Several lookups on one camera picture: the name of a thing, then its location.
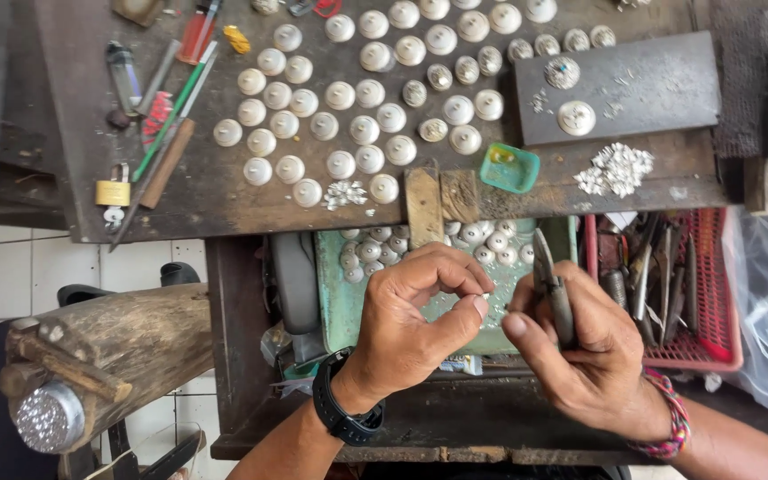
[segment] black wristwatch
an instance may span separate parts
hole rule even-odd
[[[352,417],[336,402],[330,389],[331,379],[345,365],[353,351],[354,347],[344,348],[319,364],[319,371],[313,379],[313,405],[331,435],[353,447],[362,447],[384,423],[384,400],[379,401],[368,413]]]

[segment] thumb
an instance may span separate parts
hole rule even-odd
[[[550,342],[547,332],[526,313],[512,312],[503,317],[503,332],[545,387],[555,389],[571,379],[571,365]]]
[[[452,310],[429,324],[428,332],[436,344],[445,346],[445,354],[451,355],[479,334],[488,308],[488,302],[482,296],[464,296],[455,302]]]

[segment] green pencil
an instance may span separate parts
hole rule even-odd
[[[176,115],[179,114],[179,109],[183,106],[183,104],[185,104],[188,95],[191,93],[191,89],[195,87],[195,82],[197,82],[197,79],[200,76],[200,72],[202,72],[203,68],[206,67],[209,56],[212,54],[212,51],[218,44],[218,42],[211,42],[206,51],[203,52],[203,55],[200,56],[200,61],[197,63],[195,71],[193,71],[191,76],[188,77],[188,81],[185,82],[183,91],[180,92],[179,96],[176,98],[176,104],[174,104],[173,110],[171,110],[171,114],[168,115],[167,120],[165,120],[165,125],[162,125],[162,129],[159,130],[159,134],[156,135],[152,145],[150,145],[150,149],[147,150],[147,154],[144,155],[144,160],[141,160],[141,165],[138,166],[138,169],[135,170],[135,173],[132,175],[133,182],[137,182],[139,179],[141,179],[141,176],[144,175],[144,171],[147,170],[147,165],[150,164],[150,159],[156,155],[156,151],[159,149],[159,147],[161,147],[162,140],[165,138],[165,134],[171,128],[171,125],[173,125],[173,121],[176,119]]]

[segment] fingernail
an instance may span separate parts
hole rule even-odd
[[[490,307],[488,305],[488,300],[485,300],[485,297],[481,295],[476,295],[473,298],[473,306],[476,307],[476,311],[479,312],[479,315],[484,320],[485,315],[488,314],[488,308]]]
[[[503,317],[503,331],[507,336],[524,336],[527,333],[527,322],[517,313],[509,313]]]

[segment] hand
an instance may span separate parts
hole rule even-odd
[[[570,261],[557,263],[554,274],[565,280],[579,349],[556,347],[549,302],[535,293],[531,274],[518,282],[508,304],[512,313],[503,318],[506,337],[549,401],[574,420],[630,440],[670,438],[671,412],[641,375],[644,345],[630,315]]]
[[[425,380],[479,333],[494,288],[474,258],[440,243],[411,252],[369,278],[357,349],[334,377],[336,400],[364,413],[392,392]],[[429,323],[420,308],[438,292],[461,300]]]

